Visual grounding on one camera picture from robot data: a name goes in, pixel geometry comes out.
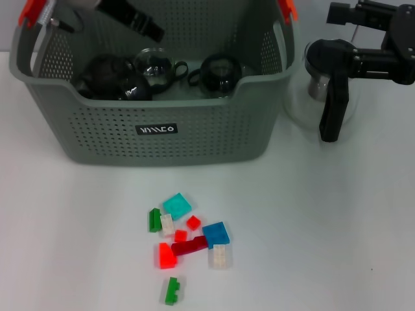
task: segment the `white wall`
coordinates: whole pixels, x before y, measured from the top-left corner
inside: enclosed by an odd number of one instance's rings
[[[357,0],[335,1],[352,5],[357,3]],[[18,18],[25,2],[26,0],[0,0],[0,51],[9,50],[14,28],[18,23]],[[351,39],[354,31],[353,25],[326,25],[327,12],[332,0],[294,0],[294,2],[298,9],[304,45],[316,38]],[[382,2],[391,5],[401,5],[410,1],[382,0]],[[374,48],[380,45],[382,38],[383,32],[381,31],[361,28],[358,32],[356,43],[361,47]]]

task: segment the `teal lego brick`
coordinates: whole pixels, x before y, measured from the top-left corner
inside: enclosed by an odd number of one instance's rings
[[[189,202],[180,193],[164,202],[163,207],[167,214],[171,214],[173,220],[179,219],[192,210]]]
[[[178,291],[179,289],[180,289],[180,283],[177,281],[177,278],[171,277],[169,281],[169,287],[166,293],[166,300],[165,300],[166,305],[172,306],[175,303],[177,303],[178,297],[176,295],[176,291]]]
[[[150,212],[150,232],[158,232],[161,230],[161,212],[159,209],[153,209]]]

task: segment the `green lego brick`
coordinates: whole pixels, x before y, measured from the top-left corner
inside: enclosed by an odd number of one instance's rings
[[[161,212],[159,209],[153,209],[150,212],[150,232],[158,232],[161,230]]]
[[[166,305],[172,306],[177,303],[176,291],[180,289],[180,283],[177,281],[177,278],[171,277],[169,281],[169,287],[166,294]]]

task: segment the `basket handle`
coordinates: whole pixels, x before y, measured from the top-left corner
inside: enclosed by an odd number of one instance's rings
[[[14,32],[12,50],[10,51],[10,72],[19,80],[29,82],[37,80],[33,77],[30,61],[34,46],[38,39],[41,24],[35,24],[28,28],[29,20],[25,19],[21,26],[17,26]]]

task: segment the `lego brick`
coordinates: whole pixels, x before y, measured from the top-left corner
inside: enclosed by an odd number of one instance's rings
[[[161,230],[161,212],[159,209],[153,209],[150,212],[150,232],[158,232]]]
[[[206,237],[209,249],[213,248],[215,244],[229,244],[229,236],[226,232],[223,222],[217,224],[207,225],[202,228],[203,234]]]
[[[177,278],[171,277],[169,281],[169,287],[167,288],[165,304],[172,306],[177,303],[176,292],[180,289],[180,283],[177,281]]]
[[[199,218],[192,216],[189,218],[189,220],[186,222],[187,226],[190,228],[190,230],[194,231],[197,228],[200,227],[202,222],[199,220]]]
[[[167,243],[159,244],[159,258],[161,269],[171,269],[177,265],[177,257],[174,256],[174,253]]]
[[[226,269],[226,250],[223,244],[213,246],[213,267],[215,269]]]
[[[161,226],[163,227],[163,233],[165,236],[168,235],[173,235],[175,230],[174,230],[174,225],[173,225],[173,220],[171,219],[171,215],[170,214],[166,214],[160,217],[161,220]]]
[[[187,240],[187,231],[184,230],[176,230],[176,234],[174,235],[175,242],[186,242]]]
[[[192,241],[173,243],[171,250],[174,256],[182,256],[208,247],[208,242],[204,236],[197,236]]]
[[[163,207],[166,213],[171,214],[173,220],[179,219],[192,210],[190,204],[180,193],[164,202]]]

